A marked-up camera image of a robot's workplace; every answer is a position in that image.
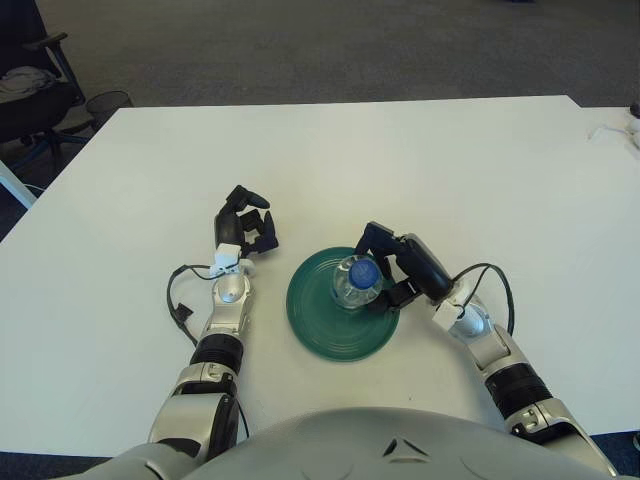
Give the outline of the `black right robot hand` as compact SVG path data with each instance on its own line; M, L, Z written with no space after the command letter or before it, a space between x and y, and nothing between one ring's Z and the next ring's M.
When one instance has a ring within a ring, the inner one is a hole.
M369 222L354 253L370 253L385 281L391 281L367 305L375 313L399 311L418 296L425 295L435 305L451 292L454 282L441 262L415 234L396 236L387 227Z

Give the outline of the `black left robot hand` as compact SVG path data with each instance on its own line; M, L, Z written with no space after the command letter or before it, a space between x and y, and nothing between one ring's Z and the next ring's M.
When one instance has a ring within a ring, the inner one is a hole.
M215 245L239 246L241 259L276 249L279 242L269 209L265 198L237 185L215 216Z

